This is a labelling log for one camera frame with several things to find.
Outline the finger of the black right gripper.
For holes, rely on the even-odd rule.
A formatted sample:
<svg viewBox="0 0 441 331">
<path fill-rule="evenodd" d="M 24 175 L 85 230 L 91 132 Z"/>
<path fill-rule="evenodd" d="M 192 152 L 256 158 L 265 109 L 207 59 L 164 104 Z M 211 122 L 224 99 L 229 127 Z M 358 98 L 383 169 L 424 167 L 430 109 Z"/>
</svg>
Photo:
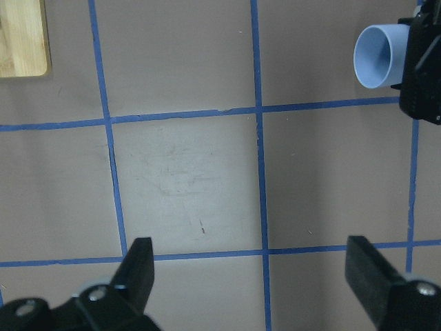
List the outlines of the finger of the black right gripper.
<svg viewBox="0 0 441 331">
<path fill-rule="evenodd" d="M 440 124 L 440 26 L 431 15 L 409 20 L 399 106 L 413 119 Z"/>
</svg>

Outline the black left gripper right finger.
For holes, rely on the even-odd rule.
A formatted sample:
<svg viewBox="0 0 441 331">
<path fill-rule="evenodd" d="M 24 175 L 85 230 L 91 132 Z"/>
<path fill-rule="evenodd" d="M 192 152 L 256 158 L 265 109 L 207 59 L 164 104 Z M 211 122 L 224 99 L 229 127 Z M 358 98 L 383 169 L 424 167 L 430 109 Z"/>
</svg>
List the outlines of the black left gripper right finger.
<svg viewBox="0 0 441 331">
<path fill-rule="evenodd" d="M 407 282 L 364 236 L 347 238 L 345 279 L 377 328 L 389 319 L 393 289 Z"/>
</svg>

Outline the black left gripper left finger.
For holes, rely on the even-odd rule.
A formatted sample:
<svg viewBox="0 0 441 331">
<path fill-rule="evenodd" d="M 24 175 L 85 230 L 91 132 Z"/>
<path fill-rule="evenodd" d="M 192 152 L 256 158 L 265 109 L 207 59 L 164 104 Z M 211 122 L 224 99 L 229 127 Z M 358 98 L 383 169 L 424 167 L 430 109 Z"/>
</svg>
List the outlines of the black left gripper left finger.
<svg viewBox="0 0 441 331">
<path fill-rule="evenodd" d="M 137 312 L 143 314 L 154 285 L 154 253 L 150 237 L 136 238 L 111 278 L 114 288 Z"/>
</svg>

